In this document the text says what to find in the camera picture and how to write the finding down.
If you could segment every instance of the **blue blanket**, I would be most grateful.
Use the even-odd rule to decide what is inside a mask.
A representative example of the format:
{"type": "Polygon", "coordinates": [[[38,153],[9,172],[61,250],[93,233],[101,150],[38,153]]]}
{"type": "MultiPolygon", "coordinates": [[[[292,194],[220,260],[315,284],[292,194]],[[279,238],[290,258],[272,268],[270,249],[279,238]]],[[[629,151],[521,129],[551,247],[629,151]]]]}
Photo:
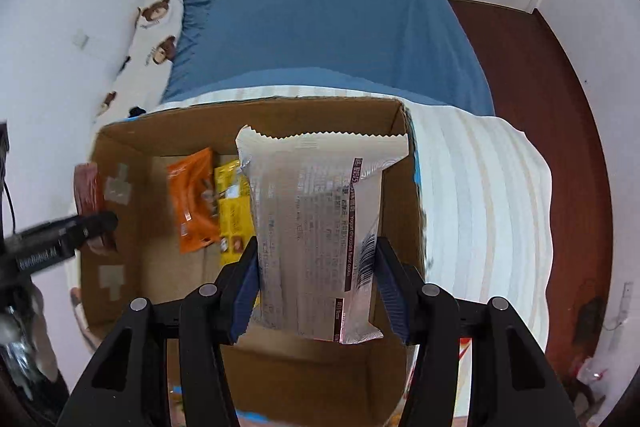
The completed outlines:
{"type": "Polygon", "coordinates": [[[183,1],[163,102],[279,78],[273,71],[244,75],[252,71],[322,68],[342,76],[297,69],[277,84],[338,87],[324,79],[341,78],[346,89],[367,85],[494,114],[484,73],[447,0],[183,1]]]}

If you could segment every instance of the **silver screw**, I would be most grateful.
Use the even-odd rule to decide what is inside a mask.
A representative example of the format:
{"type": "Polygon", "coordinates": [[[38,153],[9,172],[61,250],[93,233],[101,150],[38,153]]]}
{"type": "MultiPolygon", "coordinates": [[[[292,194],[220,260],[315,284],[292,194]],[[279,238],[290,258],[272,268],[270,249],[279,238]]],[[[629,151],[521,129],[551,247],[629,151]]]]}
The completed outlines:
{"type": "Polygon", "coordinates": [[[131,301],[131,304],[129,305],[129,307],[133,311],[139,312],[140,310],[145,309],[145,307],[146,307],[146,299],[143,299],[142,297],[138,297],[137,299],[133,299],[131,301]]]}
{"type": "Polygon", "coordinates": [[[491,301],[491,304],[494,306],[495,309],[500,311],[505,311],[505,309],[509,307],[509,301],[504,297],[496,297],[494,300],[491,301]]]}
{"type": "Polygon", "coordinates": [[[215,295],[217,291],[218,288],[215,284],[208,283],[200,286],[198,293],[200,293],[200,295],[202,295],[203,297],[210,297],[212,295],[215,295]]]}
{"type": "Polygon", "coordinates": [[[422,293],[424,293],[428,297],[436,297],[440,293],[440,288],[438,288],[436,285],[431,283],[425,284],[422,287],[422,293]]]}

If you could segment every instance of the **reddish brown floor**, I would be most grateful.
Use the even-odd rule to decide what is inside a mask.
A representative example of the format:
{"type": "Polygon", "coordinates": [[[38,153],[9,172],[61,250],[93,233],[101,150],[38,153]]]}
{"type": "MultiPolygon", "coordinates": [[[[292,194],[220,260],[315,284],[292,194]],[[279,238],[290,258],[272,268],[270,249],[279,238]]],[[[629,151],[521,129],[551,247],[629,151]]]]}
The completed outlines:
{"type": "Polygon", "coordinates": [[[451,2],[478,55],[497,116],[524,131],[553,177],[554,261],[546,289],[546,356],[561,378],[593,353],[595,333],[574,345],[580,307],[606,302],[612,255],[609,182],[600,138],[578,78],[540,13],[451,2]]]}

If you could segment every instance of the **snack package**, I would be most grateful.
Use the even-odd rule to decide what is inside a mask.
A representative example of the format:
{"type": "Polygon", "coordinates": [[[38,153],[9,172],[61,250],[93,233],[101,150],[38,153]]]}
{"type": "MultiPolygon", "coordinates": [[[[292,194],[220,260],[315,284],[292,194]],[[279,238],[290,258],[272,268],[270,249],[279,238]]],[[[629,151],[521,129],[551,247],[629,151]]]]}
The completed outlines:
{"type": "Polygon", "coordinates": [[[167,168],[169,194],[180,234],[180,253],[204,248],[220,239],[212,152],[203,149],[167,168]]]}
{"type": "MultiPolygon", "coordinates": [[[[96,214],[106,210],[102,181],[98,174],[98,166],[95,163],[82,163],[76,165],[74,170],[74,198],[76,210],[80,216],[96,214]]],[[[116,250],[116,242],[113,232],[104,232],[99,237],[87,240],[87,245],[92,252],[98,255],[107,255],[116,250]]]]}
{"type": "Polygon", "coordinates": [[[342,344],[381,337],[369,307],[382,171],[407,156],[406,135],[275,139],[244,127],[236,145],[258,239],[258,322],[342,344]]]}
{"type": "Polygon", "coordinates": [[[251,218],[249,182],[242,174],[239,160],[215,169],[220,208],[220,265],[235,263],[254,232],[251,218]]]}

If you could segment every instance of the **yellow snack package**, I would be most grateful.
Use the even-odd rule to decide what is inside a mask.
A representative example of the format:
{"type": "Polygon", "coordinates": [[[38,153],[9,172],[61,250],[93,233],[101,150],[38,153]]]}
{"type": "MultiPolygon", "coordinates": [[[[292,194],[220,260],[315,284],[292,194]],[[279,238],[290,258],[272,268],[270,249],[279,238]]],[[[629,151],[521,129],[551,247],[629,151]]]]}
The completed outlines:
{"type": "Polygon", "coordinates": [[[221,266],[240,259],[254,232],[249,182],[234,160],[214,170],[220,212],[221,266]]]}

